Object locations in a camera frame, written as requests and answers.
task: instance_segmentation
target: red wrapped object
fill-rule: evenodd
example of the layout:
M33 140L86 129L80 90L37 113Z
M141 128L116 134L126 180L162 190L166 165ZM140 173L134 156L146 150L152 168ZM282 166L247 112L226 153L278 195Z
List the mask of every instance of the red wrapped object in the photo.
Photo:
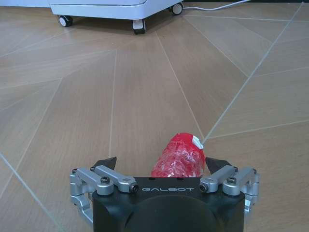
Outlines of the red wrapped object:
M189 133L178 133L163 150L151 177L200 177L205 167L203 145Z

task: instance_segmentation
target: white cart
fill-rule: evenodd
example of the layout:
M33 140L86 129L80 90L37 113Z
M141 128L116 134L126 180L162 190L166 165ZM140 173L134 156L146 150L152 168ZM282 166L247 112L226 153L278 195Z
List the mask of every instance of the white cart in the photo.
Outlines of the white cart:
M174 15L183 11L180 0L49 0L53 14L64 27L73 24L72 16L133 20L135 34L146 31L145 18L164 9Z

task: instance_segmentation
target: logo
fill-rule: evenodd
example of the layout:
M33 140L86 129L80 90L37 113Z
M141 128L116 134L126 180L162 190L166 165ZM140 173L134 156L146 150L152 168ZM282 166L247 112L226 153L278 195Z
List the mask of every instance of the logo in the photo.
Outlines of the logo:
M185 192L192 191L194 188L142 188L142 191L152 192L152 191L161 191L161 192Z

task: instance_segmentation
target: caster wheel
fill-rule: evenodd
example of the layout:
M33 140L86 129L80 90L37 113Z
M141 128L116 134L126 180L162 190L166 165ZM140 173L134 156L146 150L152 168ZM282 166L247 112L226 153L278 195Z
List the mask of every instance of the caster wheel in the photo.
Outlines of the caster wheel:
M146 23L144 19L133 20L133 31L136 35L146 32Z
M68 15L59 15L58 20L59 20L59 24L65 28L72 26L73 24L72 17Z
M173 5L171 9L174 15L180 15L183 12L183 4L181 2L177 3Z

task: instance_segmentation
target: white cable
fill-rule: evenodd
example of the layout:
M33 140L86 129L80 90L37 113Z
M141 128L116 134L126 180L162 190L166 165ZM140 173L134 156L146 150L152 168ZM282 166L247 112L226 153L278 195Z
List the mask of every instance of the white cable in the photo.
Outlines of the white cable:
M201 7L196 7L196 6L188 6L188 7L184 7L185 10L187 9L196 9L196 10L201 10L201 11L216 11L216 10L220 10L220 9L223 9L223 8L226 8L226 7L229 7L229 6L234 6L236 4L240 4L240 3L243 3L243 2L248 2L248 1L251 1L251 0L243 0L243 1L237 1L237 2L234 2L234 3L231 3L231 4L228 4L228 5L224 5L224 6L220 6L220 7L216 7L216 8L201 8Z

